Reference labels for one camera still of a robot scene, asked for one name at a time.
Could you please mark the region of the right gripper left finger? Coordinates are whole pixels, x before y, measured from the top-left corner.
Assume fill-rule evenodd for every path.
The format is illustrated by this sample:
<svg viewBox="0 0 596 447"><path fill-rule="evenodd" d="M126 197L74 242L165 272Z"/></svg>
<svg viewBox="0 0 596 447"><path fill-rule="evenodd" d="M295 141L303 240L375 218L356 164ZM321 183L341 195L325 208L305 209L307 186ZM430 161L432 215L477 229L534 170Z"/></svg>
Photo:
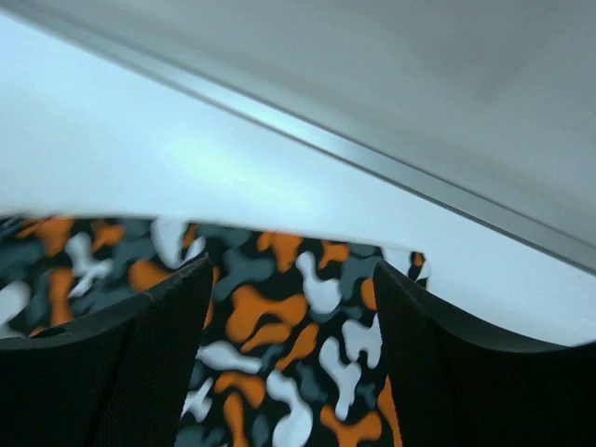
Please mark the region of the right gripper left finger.
<svg viewBox="0 0 596 447"><path fill-rule="evenodd" d="M201 257L147 291L1 342L5 446L171 446L210 302Z"/></svg>

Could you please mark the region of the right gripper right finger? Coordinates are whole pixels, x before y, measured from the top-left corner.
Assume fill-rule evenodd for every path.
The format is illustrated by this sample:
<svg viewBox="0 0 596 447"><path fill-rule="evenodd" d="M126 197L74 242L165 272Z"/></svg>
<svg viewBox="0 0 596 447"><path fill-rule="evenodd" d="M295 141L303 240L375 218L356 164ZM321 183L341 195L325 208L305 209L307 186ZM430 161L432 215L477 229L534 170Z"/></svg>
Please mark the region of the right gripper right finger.
<svg viewBox="0 0 596 447"><path fill-rule="evenodd" d="M373 273L407 446L591 446L595 345L556 345L449 304L387 262Z"/></svg>

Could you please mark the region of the orange camouflage shorts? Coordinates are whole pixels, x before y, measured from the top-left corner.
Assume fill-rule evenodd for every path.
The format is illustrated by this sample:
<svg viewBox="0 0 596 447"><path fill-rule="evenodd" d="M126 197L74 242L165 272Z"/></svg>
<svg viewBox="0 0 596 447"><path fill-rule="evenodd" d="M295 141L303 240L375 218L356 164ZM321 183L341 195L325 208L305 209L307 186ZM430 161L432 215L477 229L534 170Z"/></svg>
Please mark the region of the orange camouflage shorts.
<svg viewBox="0 0 596 447"><path fill-rule="evenodd" d="M399 446L373 270L425 256L158 217L1 222L1 333L33 336L206 255L213 290L180 446Z"/></svg>

